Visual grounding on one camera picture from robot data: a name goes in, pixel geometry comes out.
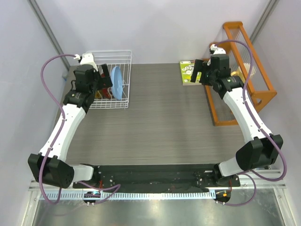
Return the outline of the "red floral plate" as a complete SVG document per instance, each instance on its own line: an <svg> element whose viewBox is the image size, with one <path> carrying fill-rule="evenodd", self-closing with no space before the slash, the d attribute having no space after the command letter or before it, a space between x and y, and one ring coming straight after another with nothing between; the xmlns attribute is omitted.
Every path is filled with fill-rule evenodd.
<svg viewBox="0 0 301 226"><path fill-rule="evenodd" d="M103 89L103 95L106 99L112 99L111 87Z"/></svg>

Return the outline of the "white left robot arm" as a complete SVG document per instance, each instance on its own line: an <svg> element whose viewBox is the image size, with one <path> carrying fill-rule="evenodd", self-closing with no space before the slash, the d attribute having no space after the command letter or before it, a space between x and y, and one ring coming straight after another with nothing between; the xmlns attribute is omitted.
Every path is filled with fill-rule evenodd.
<svg viewBox="0 0 301 226"><path fill-rule="evenodd" d="M72 183L84 181L88 187L94 188L100 182L95 166L70 166L65 161L72 138L94 102L95 94L103 88L112 87L112 82L106 64L100 70L91 65L80 65L73 73L75 79L63 100L63 113L39 153L29 156L28 164L40 184L68 188Z"/></svg>

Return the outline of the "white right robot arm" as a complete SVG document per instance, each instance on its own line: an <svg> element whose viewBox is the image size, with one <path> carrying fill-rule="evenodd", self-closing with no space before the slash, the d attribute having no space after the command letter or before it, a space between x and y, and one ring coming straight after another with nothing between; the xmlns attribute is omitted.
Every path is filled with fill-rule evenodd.
<svg viewBox="0 0 301 226"><path fill-rule="evenodd" d="M243 133L245 144L227 161L215 165L213 182L225 185L231 176L253 171L275 163L281 152L283 139L274 135L263 123L247 96L246 82L231 75L230 60L226 54L212 55L209 61L195 60L191 82L200 75L200 83L213 87L230 108Z"/></svg>

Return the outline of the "light blue plate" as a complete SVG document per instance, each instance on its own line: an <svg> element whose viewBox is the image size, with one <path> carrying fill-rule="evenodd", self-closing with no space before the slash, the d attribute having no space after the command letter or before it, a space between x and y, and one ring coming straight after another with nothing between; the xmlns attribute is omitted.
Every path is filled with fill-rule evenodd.
<svg viewBox="0 0 301 226"><path fill-rule="evenodd" d="M121 69L119 66L115 66L111 70L111 82L112 82L111 91L113 96L117 100L121 100L123 94L123 79L122 79Z"/></svg>

